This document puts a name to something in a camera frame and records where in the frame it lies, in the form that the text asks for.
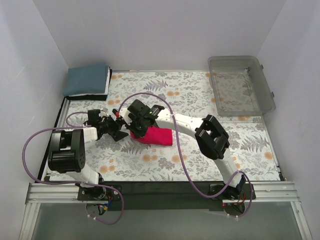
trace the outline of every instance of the black base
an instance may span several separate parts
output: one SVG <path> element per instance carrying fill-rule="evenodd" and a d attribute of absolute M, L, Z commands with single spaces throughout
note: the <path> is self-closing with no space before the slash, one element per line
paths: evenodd
<path fill-rule="evenodd" d="M 113 186 L 121 191 L 125 200 L 126 210 L 176 210 L 176 209 L 209 209 L 210 211 L 223 211 L 223 199 L 208 199 L 200 196 L 187 181 L 112 181 L 101 183 Z M 195 181 L 194 184 L 204 194 L 208 194 L 216 185 L 223 182 Z M 121 201 L 118 194 L 107 189 L 112 194 L 112 204 L 108 211 L 120 211 Z M 250 197 L 250 186 L 243 185 L 243 192 Z M 88 194 L 83 194 L 79 187 L 79 201 L 95 201 Z"/>

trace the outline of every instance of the folded blue towel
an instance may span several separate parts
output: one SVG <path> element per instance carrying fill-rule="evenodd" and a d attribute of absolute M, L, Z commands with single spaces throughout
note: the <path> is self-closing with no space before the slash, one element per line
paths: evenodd
<path fill-rule="evenodd" d="M 104 94 L 108 69 L 105 62 L 69 68 L 63 95 Z"/>

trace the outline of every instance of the white wall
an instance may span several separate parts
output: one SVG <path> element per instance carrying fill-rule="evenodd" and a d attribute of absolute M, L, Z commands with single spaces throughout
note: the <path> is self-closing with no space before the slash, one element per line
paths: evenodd
<path fill-rule="evenodd" d="M 257 57 L 275 94 L 265 121 L 277 159 L 320 239 L 320 1 L 287 0 Z"/>
<path fill-rule="evenodd" d="M 22 147 L 53 127 L 68 67 L 32 0 L 0 0 L 0 33 L 0 238 L 16 240 L 30 181 Z M 48 141 L 42 134 L 27 151 L 36 176 Z"/>
<path fill-rule="evenodd" d="M 257 55 L 285 0 L 33 0 L 69 67 L 207 69 Z"/>

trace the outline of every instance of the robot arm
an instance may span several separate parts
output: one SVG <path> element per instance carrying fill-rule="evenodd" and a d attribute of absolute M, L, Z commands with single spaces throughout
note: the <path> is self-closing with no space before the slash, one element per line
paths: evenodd
<path fill-rule="evenodd" d="M 175 130 L 170 111 L 162 106 L 154 105 L 149 108 L 141 101 L 135 100 L 128 108 L 122 108 L 119 115 L 137 138 L 143 137 L 148 127 L 153 124 L 157 124 L 160 128 Z M 174 117 L 177 130 L 197 140 L 201 153 L 215 162 L 226 184 L 238 169 L 229 150 L 229 135 L 218 120 L 212 115 L 199 118 L 174 114 Z M 229 185 L 240 189 L 244 183 L 242 175 L 237 174 Z"/>
<path fill-rule="evenodd" d="M 116 120 L 109 115 L 101 116 L 100 110 L 89 110 L 87 124 L 91 127 L 71 131 L 56 130 L 51 135 L 49 168 L 82 182 L 81 186 L 97 198 L 104 194 L 105 189 L 91 187 L 86 183 L 99 184 L 104 180 L 86 164 L 85 143 L 99 140 L 103 134 L 111 135 L 117 142 L 128 135 L 120 131 L 122 125 L 125 125 L 137 138 L 144 137 L 148 127 L 153 125 L 175 130 L 171 113 L 163 106 L 154 105 L 149 108 L 141 101 L 135 100 L 128 108 L 122 108 L 120 112 L 114 109 L 113 113 L 116 115 Z M 218 120 L 212 115 L 198 118 L 175 114 L 174 117 L 177 130 L 197 140 L 201 153 L 215 162 L 226 184 L 238 169 L 229 150 L 229 135 Z M 230 182 L 227 191 L 232 196 L 238 196 L 245 182 L 244 176 L 237 174 Z"/>
<path fill-rule="evenodd" d="M 92 188 L 85 183 L 99 184 L 103 178 L 86 164 L 85 143 L 97 141 L 103 134 L 111 135 L 117 142 L 128 133 L 120 131 L 122 123 L 107 114 L 102 115 L 98 109 L 88 111 L 87 125 L 91 127 L 53 131 L 48 166 L 52 171 L 82 182 L 82 187 Z"/>

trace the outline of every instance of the clear plastic container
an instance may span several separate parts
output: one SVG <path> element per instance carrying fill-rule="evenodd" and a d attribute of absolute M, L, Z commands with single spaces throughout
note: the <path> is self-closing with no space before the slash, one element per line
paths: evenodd
<path fill-rule="evenodd" d="M 257 58 L 213 56 L 208 63 L 210 85 L 220 116 L 260 116 L 276 109 Z"/>

